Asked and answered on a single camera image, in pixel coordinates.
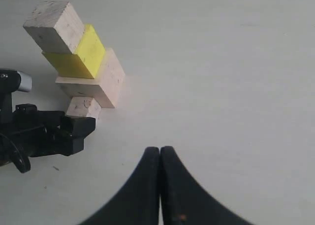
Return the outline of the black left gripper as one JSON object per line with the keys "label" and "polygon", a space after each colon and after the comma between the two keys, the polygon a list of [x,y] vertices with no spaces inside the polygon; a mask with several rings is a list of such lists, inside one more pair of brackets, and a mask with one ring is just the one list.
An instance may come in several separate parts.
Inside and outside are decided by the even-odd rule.
{"label": "black left gripper", "polygon": [[12,110],[12,121],[4,124],[4,157],[74,155],[83,151],[84,140],[95,127],[93,117],[69,117],[63,111],[41,111],[34,104],[20,104]]}

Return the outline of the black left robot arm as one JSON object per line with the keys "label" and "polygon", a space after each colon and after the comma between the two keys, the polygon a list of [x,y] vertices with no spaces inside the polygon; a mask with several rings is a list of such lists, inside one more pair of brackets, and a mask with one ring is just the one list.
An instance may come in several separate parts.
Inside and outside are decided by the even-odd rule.
{"label": "black left robot arm", "polygon": [[40,111],[33,104],[17,105],[11,117],[0,125],[0,164],[13,163],[21,173],[30,171],[30,158],[83,151],[85,138],[96,127],[93,117]]}

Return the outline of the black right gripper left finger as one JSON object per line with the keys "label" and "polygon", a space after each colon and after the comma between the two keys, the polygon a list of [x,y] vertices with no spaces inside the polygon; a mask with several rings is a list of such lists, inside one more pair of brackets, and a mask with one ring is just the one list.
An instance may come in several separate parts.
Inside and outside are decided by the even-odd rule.
{"label": "black right gripper left finger", "polygon": [[159,221],[159,148],[147,147],[120,190],[83,225],[157,225]]}

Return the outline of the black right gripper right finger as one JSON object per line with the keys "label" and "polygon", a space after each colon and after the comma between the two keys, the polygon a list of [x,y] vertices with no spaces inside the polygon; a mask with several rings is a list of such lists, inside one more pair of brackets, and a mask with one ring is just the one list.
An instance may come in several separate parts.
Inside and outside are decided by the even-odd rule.
{"label": "black right gripper right finger", "polygon": [[249,225],[208,194],[171,146],[160,151],[160,198],[165,225]]}

